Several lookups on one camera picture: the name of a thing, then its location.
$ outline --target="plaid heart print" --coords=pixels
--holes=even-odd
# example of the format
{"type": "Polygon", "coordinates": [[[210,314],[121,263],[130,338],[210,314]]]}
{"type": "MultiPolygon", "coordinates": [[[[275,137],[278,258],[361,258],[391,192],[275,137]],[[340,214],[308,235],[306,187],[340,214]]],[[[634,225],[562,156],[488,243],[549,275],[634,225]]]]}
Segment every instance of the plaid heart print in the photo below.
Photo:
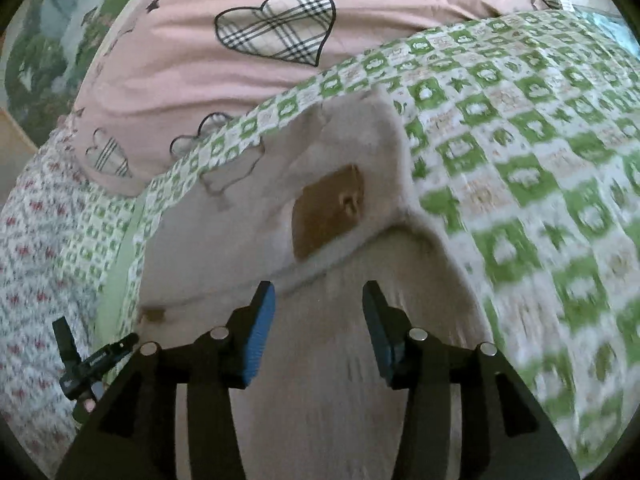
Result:
{"type": "Polygon", "coordinates": [[[231,50],[318,66],[334,21],[333,0],[265,0],[259,8],[225,10],[214,24],[231,50]]]}
{"type": "Polygon", "coordinates": [[[94,131],[94,145],[86,150],[85,155],[95,171],[127,178],[132,176],[124,150],[100,128],[94,131]]]}

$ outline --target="heart outline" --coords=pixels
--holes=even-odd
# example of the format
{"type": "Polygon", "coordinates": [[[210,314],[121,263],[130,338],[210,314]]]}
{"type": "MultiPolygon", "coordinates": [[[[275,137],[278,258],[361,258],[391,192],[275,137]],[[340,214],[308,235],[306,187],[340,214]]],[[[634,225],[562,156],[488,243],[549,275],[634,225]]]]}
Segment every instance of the heart outline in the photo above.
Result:
{"type": "MultiPolygon", "coordinates": [[[[255,50],[256,51],[255,53],[254,52],[247,52],[245,50],[239,50],[238,49],[239,46],[250,44],[250,40],[254,40],[256,38],[260,38],[261,36],[264,36],[265,34],[267,34],[269,32],[274,32],[274,30],[277,29],[278,27],[282,28],[282,24],[283,23],[284,24],[288,24],[289,27],[290,27],[290,22],[294,22],[294,21],[297,21],[298,19],[300,19],[300,17],[295,17],[294,20],[289,20],[289,21],[286,21],[286,20],[282,21],[282,19],[280,19],[280,23],[277,23],[278,22],[278,16],[282,15],[283,12],[280,12],[278,15],[273,16],[273,17],[266,16],[265,12],[264,12],[264,8],[270,1],[271,0],[264,0],[260,4],[259,7],[251,7],[251,6],[232,7],[231,9],[226,9],[226,10],[223,10],[222,12],[220,12],[215,17],[215,19],[213,20],[214,30],[216,32],[216,37],[218,38],[218,41],[225,48],[228,48],[229,50],[233,50],[234,52],[238,52],[239,54],[248,54],[249,56],[258,56],[258,57],[264,57],[264,58],[267,58],[267,59],[276,59],[276,60],[285,61],[285,62],[292,62],[292,63],[311,65],[311,66],[318,66],[320,64],[320,55],[322,54],[322,49],[324,48],[324,44],[327,42],[327,40],[329,39],[329,36],[331,35],[331,32],[332,32],[332,30],[334,28],[335,20],[336,20],[336,17],[337,17],[337,10],[336,10],[336,7],[335,7],[334,0],[328,0],[330,5],[331,5],[331,9],[330,9],[331,20],[330,20],[330,23],[329,23],[326,31],[324,32],[324,38],[322,38],[321,43],[318,45],[318,50],[316,52],[316,58],[314,59],[314,62],[308,62],[308,61],[305,61],[305,60],[302,60],[302,59],[300,59],[300,60],[290,59],[289,57],[287,57],[287,58],[279,57],[277,54],[281,54],[283,51],[278,52],[276,55],[260,54],[254,46],[252,46],[252,50],[255,50]],[[268,30],[266,32],[258,35],[257,37],[249,38],[249,39],[244,40],[242,42],[238,42],[238,40],[234,40],[236,42],[236,44],[230,46],[229,44],[227,44],[228,38],[231,37],[232,35],[238,35],[239,32],[236,31],[233,34],[229,34],[226,38],[221,37],[220,28],[222,28],[223,25],[220,24],[220,19],[223,16],[225,16],[226,14],[229,14],[230,12],[235,12],[235,11],[238,11],[238,10],[248,10],[248,11],[251,11],[251,12],[259,12],[261,20],[258,20],[258,22],[252,23],[249,27],[255,27],[255,25],[260,24],[260,23],[264,25],[266,23],[268,25],[268,30]],[[270,20],[272,22],[275,20],[276,21],[276,25],[274,26],[274,25],[269,24],[268,20],[270,20]]],[[[312,14],[308,14],[306,16],[306,18],[307,19],[312,19],[316,23],[318,23],[318,21],[317,21],[318,16],[317,15],[316,15],[316,17],[314,17],[312,14]]],[[[276,34],[279,36],[280,41],[282,42],[282,36],[277,32],[276,32],[276,34]]],[[[300,52],[300,49],[304,46],[305,41],[299,41],[298,44],[293,45],[293,46],[286,46],[285,45],[285,47],[286,47],[285,50],[295,49],[298,52],[300,52]]]]}
{"type": "Polygon", "coordinates": [[[220,130],[220,128],[225,126],[232,119],[233,119],[233,117],[231,115],[225,113],[225,112],[212,112],[212,113],[206,115],[204,117],[204,119],[200,121],[200,125],[198,126],[198,133],[197,134],[195,134],[194,136],[193,135],[181,135],[181,136],[175,137],[175,139],[171,141],[171,144],[169,145],[169,153],[171,154],[171,156],[175,160],[183,158],[187,153],[189,153],[191,151],[191,149],[194,147],[195,143],[198,140],[206,139],[207,137],[209,137],[212,134],[216,133],[217,131],[220,130]],[[214,118],[219,119],[218,123],[212,125],[212,129],[211,129],[210,132],[203,134],[202,128],[204,127],[204,125],[207,123],[208,120],[214,119],[214,118]],[[176,142],[179,142],[181,140],[190,141],[191,145],[188,146],[187,148],[182,148],[182,149],[178,150],[178,148],[176,148],[176,142]]]}

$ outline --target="black clip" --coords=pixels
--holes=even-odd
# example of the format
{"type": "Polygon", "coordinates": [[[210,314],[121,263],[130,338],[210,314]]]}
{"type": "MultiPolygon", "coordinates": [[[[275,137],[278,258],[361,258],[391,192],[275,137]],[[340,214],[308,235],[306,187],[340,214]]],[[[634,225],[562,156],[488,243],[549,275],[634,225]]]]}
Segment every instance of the black clip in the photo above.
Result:
{"type": "Polygon", "coordinates": [[[53,322],[53,333],[65,365],[65,373],[60,379],[60,388],[69,400],[95,399],[92,391],[94,384],[99,383],[109,370],[129,355],[138,342],[138,336],[131,333],[116,343],[103,346],[87,359],[82,360],[64,317],[53,322]]]}

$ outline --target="black star print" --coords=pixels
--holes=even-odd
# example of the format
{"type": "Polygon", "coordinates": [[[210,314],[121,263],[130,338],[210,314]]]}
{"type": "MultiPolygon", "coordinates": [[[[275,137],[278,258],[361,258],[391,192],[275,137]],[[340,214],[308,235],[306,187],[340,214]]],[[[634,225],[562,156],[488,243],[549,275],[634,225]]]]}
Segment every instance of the black star print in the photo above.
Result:
{"type": "Polygon", "coordinates": [[[152,10],[159,9],[160,5],[158,4],[160,0],[153,0],[148,7],[146,8],[146,13],[150,13],[152,10]]]}

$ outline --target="wooden surface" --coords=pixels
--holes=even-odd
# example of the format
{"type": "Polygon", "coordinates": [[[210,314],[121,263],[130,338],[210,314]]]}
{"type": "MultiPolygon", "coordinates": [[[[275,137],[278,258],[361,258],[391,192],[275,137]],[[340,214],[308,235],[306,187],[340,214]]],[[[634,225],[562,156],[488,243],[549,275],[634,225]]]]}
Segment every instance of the wooden surface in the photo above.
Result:
{"type": "Polygon", "coordinates": [[[0,108],[0,204],[6,201],[16,177],[36,151],[20,126],[0,108]]]}

